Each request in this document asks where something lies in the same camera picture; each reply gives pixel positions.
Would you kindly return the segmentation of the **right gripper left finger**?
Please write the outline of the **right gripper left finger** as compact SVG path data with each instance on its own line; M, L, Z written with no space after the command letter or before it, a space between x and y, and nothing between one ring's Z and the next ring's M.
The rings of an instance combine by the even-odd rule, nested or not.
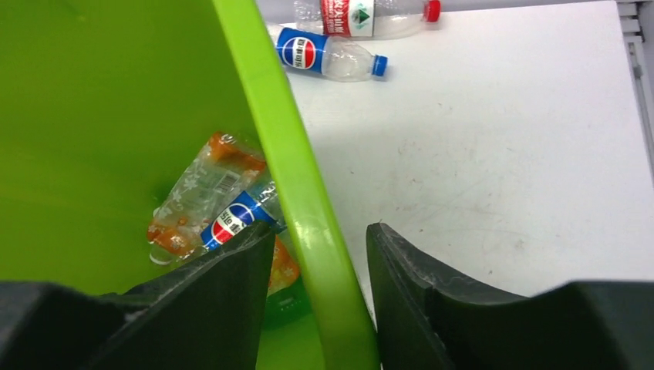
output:
M1 284L3 369L253 369L275 236L261 221L123 294Z

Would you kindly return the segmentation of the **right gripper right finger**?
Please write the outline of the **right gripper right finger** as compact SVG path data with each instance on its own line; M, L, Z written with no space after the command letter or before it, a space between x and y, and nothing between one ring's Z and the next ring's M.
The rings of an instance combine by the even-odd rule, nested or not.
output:
M424 253L384 223L366 252L385 369L651 369L653 285L573 281L527 298Z

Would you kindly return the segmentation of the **green plastic bin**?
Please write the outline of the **green plastic bin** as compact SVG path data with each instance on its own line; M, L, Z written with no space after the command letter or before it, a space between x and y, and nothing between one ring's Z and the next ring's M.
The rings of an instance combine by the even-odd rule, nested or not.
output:
M310 314L259 369L378 369L376 332L254 1L1 3L1 278L122 292L153 210L212 133L261 146Z

